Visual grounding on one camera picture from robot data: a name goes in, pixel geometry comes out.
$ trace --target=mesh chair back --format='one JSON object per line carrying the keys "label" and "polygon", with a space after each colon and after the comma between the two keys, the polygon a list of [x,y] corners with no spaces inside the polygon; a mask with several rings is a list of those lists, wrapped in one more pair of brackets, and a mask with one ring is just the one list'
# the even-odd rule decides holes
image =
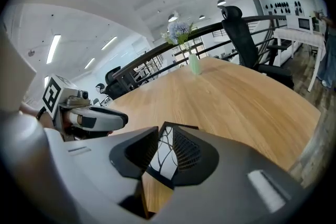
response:
{"label": "mesh chair back", "polygon": [[247,23],[241,18],[241,10],[235,6],[223,7],[222,14],[226,18],[222,21],[223,28],[235,46],[241,64],[253,68],[258,61],[258,49]]}
{"label": "mesh chair back", "polygon": [[112,83],[112,81],[114,80],[113,74],[116,73],[120,69],[121,69],[121,67],[116,67],[116,68],[113,68],[112,70],[110,70],[109,72],[106,73],[105,82],[106,82],[107,85]]}
{"label": "mesh chair back", "polygon": [[111,84],[106,86],[105,93],[112,98],[113,100],[117,99],[118,97],[123,96],[127,93],[124,87],[122,87],[118,80],[112,81]]}

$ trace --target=white desk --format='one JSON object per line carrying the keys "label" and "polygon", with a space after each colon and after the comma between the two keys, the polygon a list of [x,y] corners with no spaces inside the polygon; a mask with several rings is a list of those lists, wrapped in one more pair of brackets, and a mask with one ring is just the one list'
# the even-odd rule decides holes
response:
{"label": "white desk", "polygon": [[[277,28],[274,31],[274,37],[278,39],[278,45],[281,45],[281,40],[286,39],[286,40],[291,40],[292,41],[292,58],[294,57],[294,42],[300,42],[304,44],[308,44],[314,47],[318,48],[317,51],[317,56],[316,56],[316,62],[315,62],[315,67],[314,67],[314,73],[311,78],[308,91],[311,91],[311,88],[314,85],[317,72],[319,70],[320,66],[320,61],[323,59],[325,53],[325,45],[324,45],[324,37],[322,36],[321,33],[318,32],[313,32],[313,34],[294,30],[294,29],[288,29],[288,28]],[[281,50],[278,50],[278,65],[280,66],[281,63]]]}

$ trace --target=jeans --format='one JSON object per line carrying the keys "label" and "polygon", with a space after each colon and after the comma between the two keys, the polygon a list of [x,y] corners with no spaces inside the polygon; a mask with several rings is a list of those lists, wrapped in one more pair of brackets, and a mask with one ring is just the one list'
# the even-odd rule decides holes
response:
{"label": "jeans", "polygon": [[326,53],[320,63],[317,77],[324,80],[328,88],[331,88],[333,81],[336,80],[336,36],[328,36]]}

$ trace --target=wooden table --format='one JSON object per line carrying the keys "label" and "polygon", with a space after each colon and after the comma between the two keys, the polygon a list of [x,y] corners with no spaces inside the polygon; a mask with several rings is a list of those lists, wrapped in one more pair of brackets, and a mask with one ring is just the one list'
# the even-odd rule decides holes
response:
{"label": "wooden table", "polygon": [[[300,95],[251,69],[220,59],[200,60],[201,75],[181,67],[114,100],[109,108],[129,116],[120,134],[164,121],[254,147],[288,170],[313,135],[320,112]],[[149,211],[157,212],[172,190],[143,176]]]}

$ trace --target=fluorescent light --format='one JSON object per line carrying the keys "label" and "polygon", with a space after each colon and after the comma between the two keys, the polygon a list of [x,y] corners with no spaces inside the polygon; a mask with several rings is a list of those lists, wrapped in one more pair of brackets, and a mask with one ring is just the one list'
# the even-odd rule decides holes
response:
{"label": "fluorescent light", "polygon": [[54,39],[52,40],[50,49],[49,49],[49,54],[48,54],[48,58],[47,58],[47,63],[51,63],[51,61],[53,60],[53,56],[57,47],[57,44],[59,42],[59,40],[61,39],[61,35],[54,35]]}
{"label": "fluorescent light", "polygon": [[92,58],[92,59],[88,62],[88,64],[84,67],[84,69],[87,69],[87,68],[89,67],[89,65],[93,62],[93,60],[94,60],[94,58]]}
{"label": "fluorescent light", "polygon": [[110,61],[115,57],[115,56],[117,56],[118,54],[116,54],[116,55],[114,55],[111,59],[110,59]]}
{"label": "fluorescent light", "polygon": [[49,76],[46,76],[44,78],[44,88],[48,85],[48,81],[49,81]]}
{"label": "fluorescent light", "polygon": [[106,43],[106,45],[104,47],[101,48],[101,50],[104,50],[108,45],[110,45],[116,39],[117,39],[117,37],[113,37],[109,42]]}

